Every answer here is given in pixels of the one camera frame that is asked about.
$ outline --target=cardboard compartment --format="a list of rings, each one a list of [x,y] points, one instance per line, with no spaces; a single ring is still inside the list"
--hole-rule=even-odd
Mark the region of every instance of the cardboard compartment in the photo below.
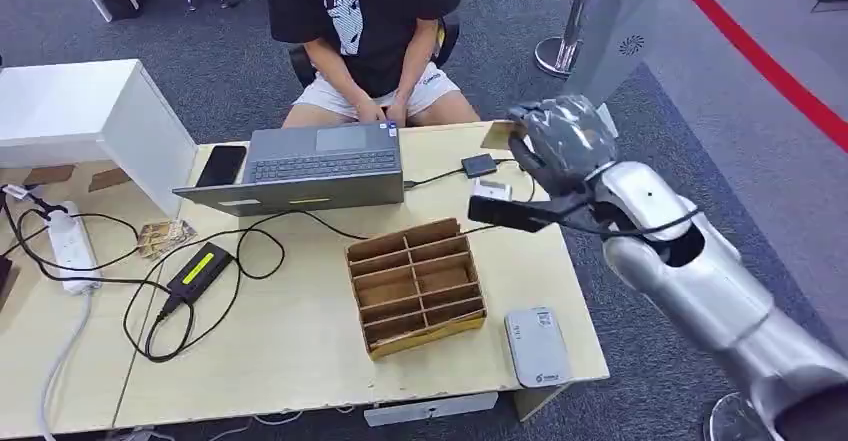
[[[409,296],[396,301],[366,306],[360,312],[362,323],[368,325],[406,314],[419,313],[421,312],[421,302],[418,300],[418,296]]]
[[[455,238],[443,239],[410,249],[409,254],[412,257],[412,262],[418,263],[428,259],[441,258],[452,254],[466,253],[468,251],[468,238],[465,236],[457,236]]]
[[[451,286],[446,289],[423,293],[421,296],[421,304],[424,309],[435,308],[445,304],[455,303],[464,299],[472,299],[480,297],[480,286],[476,283],[465,284],[459,286]]]
[[[405,249],[406,243],[403,233],[395,233],[351,245],[347,249],[347,260],[349,262],[362,261]]]
[[[378,323],[367,324],[363,327],[363,330],[368,347],[372,348],[397,339],[404,334],[422,330],[425,326],[424,315],[422,313],[413,313]]]
[[[479,328],[485,302],[456,219],[372,238],[347,250],[372,359]]]
[[[477,282],[470,253],[459,253],[413,265],[422,293]]]
[[[424,316],[429,326],[435,326],[483,310],[483,298],[478,297],[427,310]]]
[[[351,263],[350,274],[357,277],[407,265],[409,265],[409,253],[401,251]]]
[[[410,266],[353,278],[353,288],[360,308],[418,294]]]

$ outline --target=laptop keyboard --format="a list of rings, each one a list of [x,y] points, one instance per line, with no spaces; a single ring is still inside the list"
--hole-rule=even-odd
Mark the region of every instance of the laptop keyboard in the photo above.
[[[396,166],[395,152],[385,150],[258,161],[253,164],[252,169],[253,180],[259,183],[285,179],[345,176]]]

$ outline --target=power strip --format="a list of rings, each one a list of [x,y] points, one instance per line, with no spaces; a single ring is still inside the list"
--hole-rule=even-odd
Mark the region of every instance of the power strip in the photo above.
[[[50,244],[53,246],[56,264],[71,268],[97,266],[94,251],[91,249],[91,243],[88,239],[88,232],[85,230],[82,219],[71,217],[79,214],[79,208],[70,201],[62,203],[62,206],[68,210],[67,214],[61,211],[53,211],[50,213],[50,221],[44,223],[47,225],[47,234],[50,236]],[[59,269],[59,275],[62,277],[101,277],[100,270],[71,271]],[[100,284],[100,281],[62,281],[65,291],[71,294],[80,294],[87,289],[99,288]]]

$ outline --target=laptop touchpad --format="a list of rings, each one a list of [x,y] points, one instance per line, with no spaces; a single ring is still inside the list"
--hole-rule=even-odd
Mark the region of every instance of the laptop touchpad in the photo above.
[[[366,143],[365,136],[365,130],[359,126],[319,129],[315,150],[362,149]]]

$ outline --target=hand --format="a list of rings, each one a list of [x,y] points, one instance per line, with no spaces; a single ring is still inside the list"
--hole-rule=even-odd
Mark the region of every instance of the hand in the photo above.
[[[406,101],[395,100],[386,110],[386,118],[394,121],[399,128],[406,126]]]
[[[359,116],[359,121],[362,123],[373,123],[375,121],[385,121],[386,115],[383,113],[383,108],[377,106],[368,96],[364,96],[361,101],[356,103],[356,113]]]

